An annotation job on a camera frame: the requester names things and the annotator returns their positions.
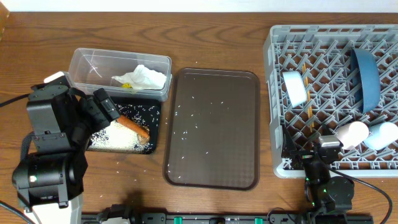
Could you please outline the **light blue rice bowl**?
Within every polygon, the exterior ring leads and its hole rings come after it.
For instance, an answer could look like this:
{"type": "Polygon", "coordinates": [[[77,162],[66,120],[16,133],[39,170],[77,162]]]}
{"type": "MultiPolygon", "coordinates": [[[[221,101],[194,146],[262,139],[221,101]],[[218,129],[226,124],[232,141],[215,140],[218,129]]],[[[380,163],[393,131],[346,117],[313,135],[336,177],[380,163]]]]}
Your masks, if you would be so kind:
{"type": "Polygon", "coordinates": [[[282,73],[287,93],[292,104],[295,108],[307,101],[307,92],[303,83],[301,74],[297,71],[283,72],[282,73]]]}

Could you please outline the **pink cup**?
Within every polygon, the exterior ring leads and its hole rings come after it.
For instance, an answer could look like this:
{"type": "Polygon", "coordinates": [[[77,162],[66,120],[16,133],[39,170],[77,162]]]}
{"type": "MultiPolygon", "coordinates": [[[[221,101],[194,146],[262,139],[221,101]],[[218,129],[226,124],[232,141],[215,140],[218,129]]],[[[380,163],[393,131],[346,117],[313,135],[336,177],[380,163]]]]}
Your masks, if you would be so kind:
{"type": "Polygon", "coordinates": [[[354,121],[339,127],[335,136],[343,144],[342,149],[348,150],[360,145],[369,136],[369,128],[363,122],[354,121]]]}

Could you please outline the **white napkin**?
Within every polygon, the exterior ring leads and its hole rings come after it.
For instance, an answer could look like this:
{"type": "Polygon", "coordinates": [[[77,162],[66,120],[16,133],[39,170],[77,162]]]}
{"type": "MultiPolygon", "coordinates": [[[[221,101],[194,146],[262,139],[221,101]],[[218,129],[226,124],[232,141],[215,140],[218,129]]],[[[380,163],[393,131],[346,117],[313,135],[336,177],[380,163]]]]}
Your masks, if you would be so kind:
{"type": "Polygon", "coordinates": [[[133,72],[111,77],[121,85],[130,83],[132,89],[135,90],[161,90],[165,85],[166,78],[163,73],[148,69],[144,65],[138,65],[133,72]]]}

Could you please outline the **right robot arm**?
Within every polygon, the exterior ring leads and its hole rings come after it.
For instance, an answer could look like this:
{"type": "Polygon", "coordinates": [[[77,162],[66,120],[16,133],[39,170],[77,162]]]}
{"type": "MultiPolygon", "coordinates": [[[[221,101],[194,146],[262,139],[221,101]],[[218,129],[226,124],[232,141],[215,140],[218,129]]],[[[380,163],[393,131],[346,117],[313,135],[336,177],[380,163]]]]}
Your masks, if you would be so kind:
{"type": "Polygon", "coordinates": [[[327,128],[311,150],[298,150],[287,128],[283,127],[282,154],[305,172],[305,196],[313,208],[299,215],[295,223],[347,223],[352,209],[354,183],[346,177],[332,177],[329,164],[338,159],[343,144],[327,128]]]}

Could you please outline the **foil snack wrapper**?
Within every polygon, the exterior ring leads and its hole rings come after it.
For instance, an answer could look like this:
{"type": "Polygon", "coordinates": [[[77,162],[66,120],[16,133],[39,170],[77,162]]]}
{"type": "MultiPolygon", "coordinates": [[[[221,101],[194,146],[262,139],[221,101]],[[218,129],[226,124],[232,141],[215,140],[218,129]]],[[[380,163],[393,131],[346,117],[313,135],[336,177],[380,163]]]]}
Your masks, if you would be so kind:
{"type": "Polygon", "coordinates": [[[123,84],[121,85],[121,87],[122,87],[122,88],[126,88],[126,89],[132,89],[132,86],[131,86],[130,83],[123,83],[123,84]]]}

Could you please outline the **small blue bowl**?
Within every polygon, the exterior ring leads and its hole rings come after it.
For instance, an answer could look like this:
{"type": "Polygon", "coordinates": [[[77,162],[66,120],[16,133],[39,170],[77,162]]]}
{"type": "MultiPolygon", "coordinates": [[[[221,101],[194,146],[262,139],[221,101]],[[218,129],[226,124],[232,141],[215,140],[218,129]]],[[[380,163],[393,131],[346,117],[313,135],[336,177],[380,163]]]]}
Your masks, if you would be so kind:
{"type": "Polygon", "coordinates": [[[384,122],[369,127],[369,136],[364,144],[373,150],[380,150],[397,140],[397,125],[392,122],[384,122]]]}

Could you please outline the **orange carrot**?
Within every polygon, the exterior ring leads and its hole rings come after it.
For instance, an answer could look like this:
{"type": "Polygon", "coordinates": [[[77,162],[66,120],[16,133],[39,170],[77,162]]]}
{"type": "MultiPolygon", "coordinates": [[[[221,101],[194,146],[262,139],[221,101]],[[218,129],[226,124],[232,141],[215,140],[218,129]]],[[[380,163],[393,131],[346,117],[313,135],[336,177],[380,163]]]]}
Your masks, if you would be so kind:
{"type": "Polygon", "coordinates": [[[140,137],[144,139],[150,138],[148,130],[146,130],[144,127],[140,126],[139,124],[135,123],[134,121],[130,120],[128,117],[124,115],[121,115],[117,119],[117,122],[123,125],[124,127],[134,131],[136,134],[138,134],[140,137]]]}

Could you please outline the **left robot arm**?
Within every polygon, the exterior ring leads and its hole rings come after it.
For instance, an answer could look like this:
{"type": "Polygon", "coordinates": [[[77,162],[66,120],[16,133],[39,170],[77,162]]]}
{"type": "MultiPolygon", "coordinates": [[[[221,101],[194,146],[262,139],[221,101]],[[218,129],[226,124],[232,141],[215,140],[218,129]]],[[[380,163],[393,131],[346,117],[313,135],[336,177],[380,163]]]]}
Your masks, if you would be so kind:
{"type": "Polygon", "coordinates": [[[29,95],[30,137],[36,152],[23,152],[12,183],[30,223],[81,223],[85,151],[91,136],[120,114],[100,88],[91,96],[65,85],[29,95]]]}

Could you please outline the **dark blue bowl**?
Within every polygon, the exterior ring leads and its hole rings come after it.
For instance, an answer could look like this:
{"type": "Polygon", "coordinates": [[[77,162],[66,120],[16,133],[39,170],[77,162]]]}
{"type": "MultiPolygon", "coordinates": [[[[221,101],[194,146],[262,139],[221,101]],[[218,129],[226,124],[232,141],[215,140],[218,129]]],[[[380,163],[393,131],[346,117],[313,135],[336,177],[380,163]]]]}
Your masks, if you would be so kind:
{"type": "Polygon", "coordinates": [[[358,69],[358,74],[353,78],[353,84],[361,85],[354,94],[356,101],[361,101],[359,110],[367,113],[373,110],[380,101],[381,84],[376,60],[373,54],[365,49],[351,50],[351,71],[358,69]]]}

